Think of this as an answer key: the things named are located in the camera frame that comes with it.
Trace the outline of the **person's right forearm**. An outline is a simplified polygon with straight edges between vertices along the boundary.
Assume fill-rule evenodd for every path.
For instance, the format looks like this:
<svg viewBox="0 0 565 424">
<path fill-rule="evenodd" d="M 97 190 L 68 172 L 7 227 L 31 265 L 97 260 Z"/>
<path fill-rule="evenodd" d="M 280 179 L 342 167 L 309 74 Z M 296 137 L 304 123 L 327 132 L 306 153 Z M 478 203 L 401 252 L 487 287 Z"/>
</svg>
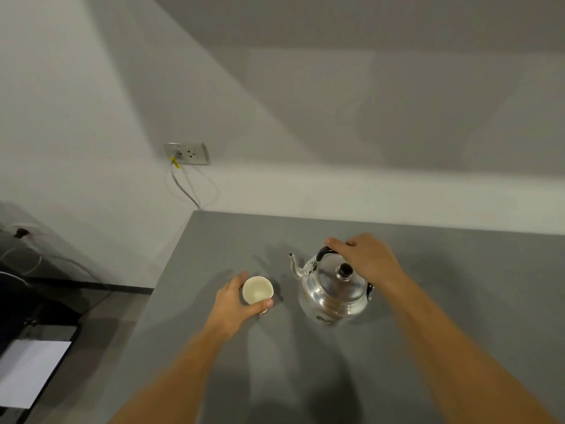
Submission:
<svg viewBox="0 0 565 424">
<path fill-rule="evenodd" d="M 559 424 L 402 270 L 375 284 L 391 306 L 445 420 L 450 424 Z"/>
</svg>

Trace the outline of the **person's left hand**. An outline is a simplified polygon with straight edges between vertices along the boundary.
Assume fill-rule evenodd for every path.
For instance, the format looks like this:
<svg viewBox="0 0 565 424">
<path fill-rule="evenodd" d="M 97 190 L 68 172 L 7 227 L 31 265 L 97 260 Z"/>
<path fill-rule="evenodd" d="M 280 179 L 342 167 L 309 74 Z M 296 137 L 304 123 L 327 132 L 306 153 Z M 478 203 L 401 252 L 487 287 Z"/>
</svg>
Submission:
<svg viewBox="0 0 565 424">
<path fill-rule="evenodd" d="M 206 333 L 212 333 L 226 341 L 250 318 L 245 318 L 245 305 L 240 300 L 240 290 L 248 277 L 247 272 L 241 272 L 218 290 L 204 326 Z"/>
</svg>

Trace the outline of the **person's left forearm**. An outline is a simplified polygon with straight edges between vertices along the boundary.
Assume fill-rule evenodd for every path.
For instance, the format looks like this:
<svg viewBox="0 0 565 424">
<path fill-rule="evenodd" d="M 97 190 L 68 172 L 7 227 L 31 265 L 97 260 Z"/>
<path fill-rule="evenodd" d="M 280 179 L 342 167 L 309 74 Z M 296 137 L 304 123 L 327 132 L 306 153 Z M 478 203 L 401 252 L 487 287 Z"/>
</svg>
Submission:
<svg viewBox="0 0 565 424">
<path fill-rule="evenodd" d="M 207 322 L 173 364 L 136 393 L 108 424 L 194 424 L 216 357 L 238 329 Z"/>
</svg>

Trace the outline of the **black glass desk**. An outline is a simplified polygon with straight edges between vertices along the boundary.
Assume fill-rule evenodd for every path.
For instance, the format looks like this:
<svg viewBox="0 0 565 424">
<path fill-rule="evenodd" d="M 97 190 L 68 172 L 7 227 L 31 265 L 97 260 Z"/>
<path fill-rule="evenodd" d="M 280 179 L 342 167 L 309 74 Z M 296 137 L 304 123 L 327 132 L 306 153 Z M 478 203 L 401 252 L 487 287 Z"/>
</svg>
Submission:
<svg viewBox="0 0 565 424">
<path fill-rule="evenodd" d="M 18 227 L 30 235 L 13 235 Z M 113 284 L 18 205 L 0 200 L 0 266 L 78 312 L 80 334 L 25 424 L 89 424 L 153 288 Z"/>
</svg>

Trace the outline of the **person's right hand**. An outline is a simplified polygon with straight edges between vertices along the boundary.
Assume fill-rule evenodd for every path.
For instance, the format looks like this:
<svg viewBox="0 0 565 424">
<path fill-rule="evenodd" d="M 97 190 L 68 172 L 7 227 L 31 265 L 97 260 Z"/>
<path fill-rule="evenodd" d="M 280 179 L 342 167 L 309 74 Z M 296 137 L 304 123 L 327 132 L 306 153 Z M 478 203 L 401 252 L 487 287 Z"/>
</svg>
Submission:
<svg viewBox="0 0 565 424">
<path fill-rule="evenodd" d="M 352 243 L 351 256 L 343 258 L 371 285 L 388 292 L 406 284 L 407 275 L 385 243 L 370 233 L 348 240 Z"/>
</svg>

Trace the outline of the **black tablet with white screen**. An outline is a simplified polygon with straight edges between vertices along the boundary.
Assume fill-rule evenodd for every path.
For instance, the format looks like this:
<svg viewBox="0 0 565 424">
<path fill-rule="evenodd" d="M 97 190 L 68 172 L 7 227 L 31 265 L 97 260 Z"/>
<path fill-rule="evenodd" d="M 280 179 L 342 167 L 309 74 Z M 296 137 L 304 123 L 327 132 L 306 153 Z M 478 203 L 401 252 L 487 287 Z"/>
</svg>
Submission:
<svg viewBox="0 0 565 424">
<path fill-rule="evenodd" d="M 32 408 L 80 329 L 80 326 L 29 325 L 0 351 L 0 410 Z"/>
</svg>

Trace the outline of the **white cup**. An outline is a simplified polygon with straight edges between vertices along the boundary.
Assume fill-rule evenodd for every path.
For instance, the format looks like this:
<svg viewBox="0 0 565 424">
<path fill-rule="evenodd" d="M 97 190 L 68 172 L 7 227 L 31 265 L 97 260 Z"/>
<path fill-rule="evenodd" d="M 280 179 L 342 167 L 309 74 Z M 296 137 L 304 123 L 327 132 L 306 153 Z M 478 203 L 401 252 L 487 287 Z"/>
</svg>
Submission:
<svg viewBox="0 0 565 424">
<path fill-rule="evenodd" d="M 262 309 L 261 312 L 252 314 L 250 311 L 247 311 L 245 318 L 249 318 L 252 315 L 264 315 L 273 305 L 274 288 L 272 283 L 265 277 L 253 276 L 248 278 L 242 285 L 241 294 L 246 308 L 266 300 L 271 301 L 271 305 Z"/>
</svg>

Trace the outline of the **white wall socket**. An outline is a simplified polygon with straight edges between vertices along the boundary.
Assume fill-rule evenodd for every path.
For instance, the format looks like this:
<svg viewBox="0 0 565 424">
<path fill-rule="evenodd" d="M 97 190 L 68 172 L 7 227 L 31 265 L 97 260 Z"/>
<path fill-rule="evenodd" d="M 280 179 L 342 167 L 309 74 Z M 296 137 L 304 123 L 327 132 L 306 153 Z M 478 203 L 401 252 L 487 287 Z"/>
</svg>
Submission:
<svg viewBox="0 0 565 424">
<path fill-rule="evenodd" d="M 210 157 L 204 143 L 163 143 L 166 157 L 173 166 L 210 165 Z"/>
</svg>

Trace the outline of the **silver kettle lid black knob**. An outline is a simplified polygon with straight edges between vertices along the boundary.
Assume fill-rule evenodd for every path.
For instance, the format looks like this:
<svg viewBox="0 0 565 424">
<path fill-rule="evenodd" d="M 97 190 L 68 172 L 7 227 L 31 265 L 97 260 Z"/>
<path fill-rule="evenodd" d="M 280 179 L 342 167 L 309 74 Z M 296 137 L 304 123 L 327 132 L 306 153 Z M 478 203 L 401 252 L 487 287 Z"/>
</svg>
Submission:
<svg viewBox="0 0 565 424">
<path fill-rule="evenodd" d="M 330 297 L 353 302 L 366 295 L 368 283 L 337 253 L 327 253 L 316 260 L 316 277 Z"/>
</svg>

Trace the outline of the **silver metal kettle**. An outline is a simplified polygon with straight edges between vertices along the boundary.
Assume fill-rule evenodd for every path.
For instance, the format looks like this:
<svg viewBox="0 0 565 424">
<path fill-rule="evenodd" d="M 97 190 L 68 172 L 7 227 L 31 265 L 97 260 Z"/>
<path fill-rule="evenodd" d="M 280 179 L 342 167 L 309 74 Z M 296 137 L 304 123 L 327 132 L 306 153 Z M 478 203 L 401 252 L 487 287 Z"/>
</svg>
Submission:
<svg viewBox="0 0 565 424">
<path fill-rule="evenodd" d="M 298 300 L 304 313 L 311 319 L 327 326 L 336 326 L 353 320 L 363 314 L 371 301 L 374 286 L 367 280 L 368 289 L 365 296 L 353 302 L 343 302 L 330 297 L 316 277 L 316 260 L 327 253 L 335 253 L 327 246 L 321 248 L 317 255 L 299 267 L 294 253 L 288 254 L 293 277 L 298 281 Z"/>
</svg>

